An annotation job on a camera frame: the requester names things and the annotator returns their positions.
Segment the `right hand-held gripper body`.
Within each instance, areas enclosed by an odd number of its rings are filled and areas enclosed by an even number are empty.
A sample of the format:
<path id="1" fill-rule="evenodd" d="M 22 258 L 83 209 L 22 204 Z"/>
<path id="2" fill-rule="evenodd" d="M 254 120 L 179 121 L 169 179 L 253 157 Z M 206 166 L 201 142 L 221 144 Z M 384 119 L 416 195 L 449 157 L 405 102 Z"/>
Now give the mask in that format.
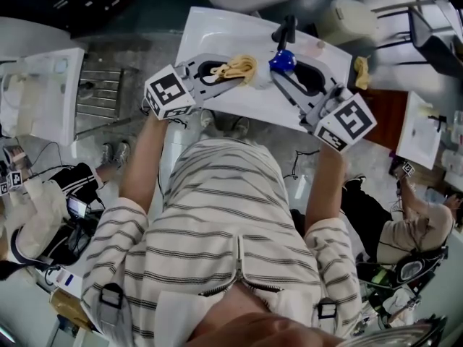
<path id="1" fill-rule="evenodd" d="M 376 119 L 360 94 L 336 84 L 306 111 L 300 126 L 338 153 L 345 153 L 376 127 Z"/>

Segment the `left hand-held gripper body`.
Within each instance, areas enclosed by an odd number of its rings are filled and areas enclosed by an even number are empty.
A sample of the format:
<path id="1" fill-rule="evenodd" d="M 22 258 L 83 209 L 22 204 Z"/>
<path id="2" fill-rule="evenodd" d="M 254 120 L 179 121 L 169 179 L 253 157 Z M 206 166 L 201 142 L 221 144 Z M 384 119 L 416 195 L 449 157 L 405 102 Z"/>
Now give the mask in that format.
<path id="1" fill-rule="evenodd" d="M 194 76 L 195 61 L 169 64 L 145 81 L 144 99 L 157 119 L 184 116 L 203 107 Z"/>

